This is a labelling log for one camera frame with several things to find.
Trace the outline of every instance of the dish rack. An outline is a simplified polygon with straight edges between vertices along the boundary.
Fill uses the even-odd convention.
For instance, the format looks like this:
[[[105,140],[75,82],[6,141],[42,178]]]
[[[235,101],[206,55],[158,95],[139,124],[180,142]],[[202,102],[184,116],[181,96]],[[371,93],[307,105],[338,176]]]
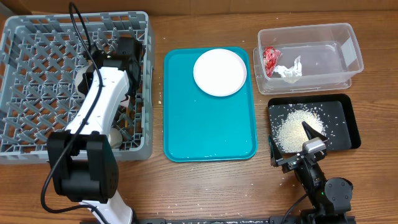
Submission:
[[[116,113],[113,127],[122,134],[123,143],[113,152],[117,160],[149,158],[155,35],[148,15],[82,14],[89,37],[75,17],[83,38],[107,53],[116,50],[119,37],[135,37],[143,44],[141,87],[128,108],[120,107]],[[0,164],[48,161],[48,136],[63,131],[83,103],[74,83],[77,71],[88,65],[83,50],[69,14],[13,16],[6,21],[0,42]],[[77,158],[86,159],[85,151]]]

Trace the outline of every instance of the plastic container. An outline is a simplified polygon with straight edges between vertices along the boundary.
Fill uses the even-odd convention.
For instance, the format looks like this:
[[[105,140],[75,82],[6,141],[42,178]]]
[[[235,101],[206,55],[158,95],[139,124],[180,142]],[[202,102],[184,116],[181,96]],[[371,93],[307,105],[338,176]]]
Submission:
[[[113,126],[124,142],[113,152],[117,160],[147,159],[152,154],[155,62],[155,35],[148,15],[110,12],[82,16],[90,39],[108,53],[116,49],[120,36],[133,36],[144,46],[142,86],[129,104],[129,113],[116,113]],[[0,74],[4,74],[0,76],[0,110],[5,112],[0,116],[0,164],[48,160],[47,137],[52,131],[64,130],[83,103],[73,81],[77,71],[87,65],[82,49],[69,14],[13,16],[6,21],[0,43]],[[78,158],[87,155],[82,151]]]
[[[339,90],[351,86],[351,77],[363,71],[354,30],[349,24],[325,24],[261,30],[254,49],[254,73],[264,95]],[[277,64],[290,68],[301,55],[303,76],[289,83],[264,70],[263,51],[273,46],[282,52]]]

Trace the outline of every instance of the black cable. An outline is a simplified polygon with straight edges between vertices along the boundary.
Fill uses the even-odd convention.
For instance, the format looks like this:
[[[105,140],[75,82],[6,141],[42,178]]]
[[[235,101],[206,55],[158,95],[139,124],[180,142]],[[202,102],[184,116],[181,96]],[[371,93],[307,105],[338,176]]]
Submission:
[[[90,36],[88,35],[88,31],[87,31],[86,24],[85,24],[85,22],[84,22],[84,20],[83,20],[83,18],[82,18],[82,16],[81,16],[81,14],[80,14],[80,11],[77,9],[75,3],[70,2],[70,3],[69,3],[69,15],[70,15],[70,20],[72,21],[72,24],[73,24],[73,28],[75,28],[75,31],[76,31],[76,33],[77,33],[78,36],[79,36],[79,40],[80,40],[81,44],[84,45],[85,42],[84,42],[83,38],[81,38],[80,32],[79,32],[79,30],[77,29],[77,26],[76,26],[76,21],[75,21],[75,18],[74,18],[74,16],[73,16],[73,12],[72,12],[72,7],[75,9],[76,14],[77,14],[77,16],[79,17],[80,23],[81,23],[81,25],[83,26],[83,30],[85,31],[85,34],[86,34],[86,37],[87,37],[87,44],[88,44],[88,51],[87,51],[87,53],[88,53],[88,54],[91,54],[91,40],[90,40]]]
[[[289,215],[290,212],[293,211],[293,209],[302,201],[304,200],[306,197],[308,196],[308,193],[305,193],[305,195],[303,195],[302,197],[300,197],[292,206],[290,209],[287,210],[284,218],[282,219],[280,224],[284,224],[285,223],[285,219],[287,218],[287,216]]]
[[[75,206],[72,206],[72,207],[69,207],[69,208],[52,209],[52,208],[49,208],[49,207],[45,204],[45,192],[47,191],[47,187],[49,186],[50,180],[51,180],[52,176],[54,175],[54,171],[55,171],[55,170],[57,169],[57,167],[59,166],[59,163],[60,163],[61,159],[65,156],[65,154],[68,153],[68,152],[70,152],[70,150],[72,149],[73,143],[76,141],[76,138],[77,138],[78,135],[80,134],[81,130],[85,127],[85,125],[86,125],[86,123],[87,123],[87,121],[88,121],[88,118],[90,117],[90,114],[93,112],[93,110],[94,110],[94,108],[95,108],[95,106],[96,106],[96,104],[97,104],[97,102],[98,102],[98,99],[100,98],[101,91],[102,91],[102,87],[103,87],[102,76],[101,76],[100,70],[98,69],[97,65],[95,64],[95,61],[94,61],[93,57],[91,56],[90,50],[89,50],[89,49],[87,48],[87,46],[84,44],[84,40],[83,40],[83,38],[81,37],[81,34],[80,34],[80,32],[79,32],[79,30],[78,30],[78,28],[77,28],[76,21],[75,21],[75,18],[74,18],[74,16],[73,16],[72,8],[75,9],[75,11],[76,11],[76,13],[78,14],[78,17],[79,17],[79,19],[80,19],[80,21],[81,21],[81,24],[83,25],[83,28],[84,28],[85,33],[86,33],[86,36],[87,36],[87,41],[88,41],[88,44],[89,44],[89,48],[90,48],[90,50],[91,50],[90,38],[89,38],[89,36],[88,36],[88,32],[87,32],[86,25],[85,25],[85,23],[84,23],[84,21],[83,21],[83,18],[82,18],[81,15],[80,15],[79,10],[78,10],[77,7],[75,6],[75,4],[74,4],[73,2],[70,2],[70,3],[69,3],[69,14],[70,14],[70,19],[72,20],[73,27],[75,28],[76,34],[77,34],[77,36],[79,37],[79,40],[80,40],[80,42],[82,43],[83,48],[85,49],[86,52],[88,52],[88,57],[89,57],[90,60],[92,61],[93,66],[94,66],[95,70],[97,71],[97,75],[98,75],[98,79],[99,79],[99,87],[98,87],[98,92],[97,92],[97,94],[96,94],[96,96],[95,96],[95,99],[94,99],[94,101],[93,101],[93,104],[92,104],[91,107],[89,108],[89,110],[88,110],[86,116],[83,118],[83,120],[82,120],[82,122],[81,122],[79,128],[77,129],[76,133],[73,135],[73,137],[71,138],[71,140],[69,141],[69,143],[67,144],[67,146],[65,147],[65,149],[62,151],[61,156],[58,158],[58,160],[56,161],[56,163],[55,163],[54,166],[52,167],[52,169],[51,169],[49,175],[47,176],[47,178],[46,178],[46,180],[45,180],[45,182],[44,182],[44,185],[43,185],[42,193],[41,193],[41,195],[40,195],[40,201],[41,201],[41,204],[42,204],[44,210],[46,210],[46,211],[48,211],[48,212],[50,212],[50,213],[62,213],[62,212],[69,212],[69,211],[72,211],[72,210],[76,210],[76,209],[79,209],[79,208],[90,208],[92,212],[97,213],[97,215],[99,216],[99,218],[101,219],[101,221],[102,221],[103,223],[108,224],[108,222],[105,220],[105,217],[101,214],[101,212],[100,212],[100,211],[96,208],[96,206],[94,206],[94,205],[88,205],[88,204],[86,204],[86,205],[75,205]]]

